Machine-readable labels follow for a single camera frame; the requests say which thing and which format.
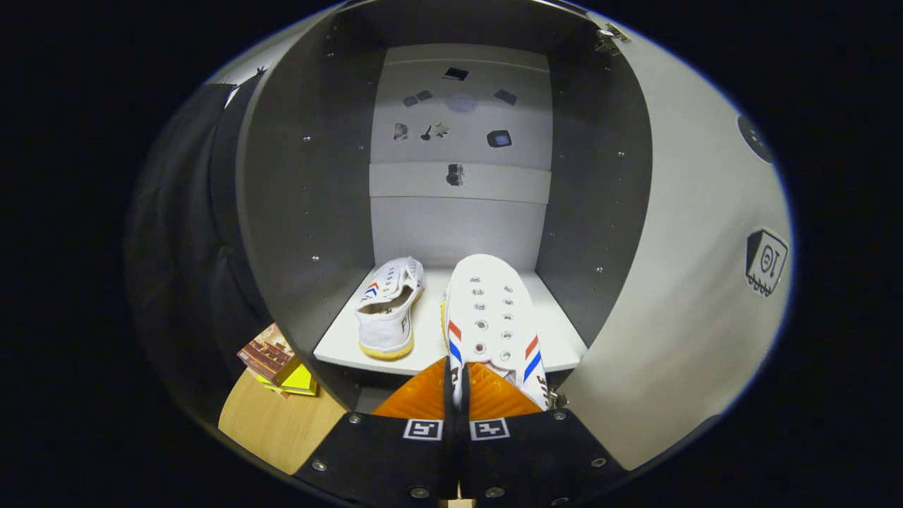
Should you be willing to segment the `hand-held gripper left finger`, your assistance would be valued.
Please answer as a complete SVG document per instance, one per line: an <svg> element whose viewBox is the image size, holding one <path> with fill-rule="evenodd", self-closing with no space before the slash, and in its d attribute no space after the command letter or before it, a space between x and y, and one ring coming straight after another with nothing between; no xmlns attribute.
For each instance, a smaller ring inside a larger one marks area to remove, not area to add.
<svg viewBox="0 0 903 508"><path fill-rule="evenodd" d="M456 479L448 389L442 358L371 413L344 414L293 477L343 505L449 504Z"/></svg>

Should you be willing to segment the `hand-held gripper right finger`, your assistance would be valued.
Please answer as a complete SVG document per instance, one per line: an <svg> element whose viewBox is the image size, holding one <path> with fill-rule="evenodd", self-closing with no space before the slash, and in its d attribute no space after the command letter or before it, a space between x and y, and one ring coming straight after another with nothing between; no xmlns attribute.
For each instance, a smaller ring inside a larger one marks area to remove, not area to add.
<svg viewBox="0 0 903 508"><path fill-rule="evenodd" d="M568 409L529 399L483 364L463 383L460 494L476 505L587 505L628 471Z"/></svg>

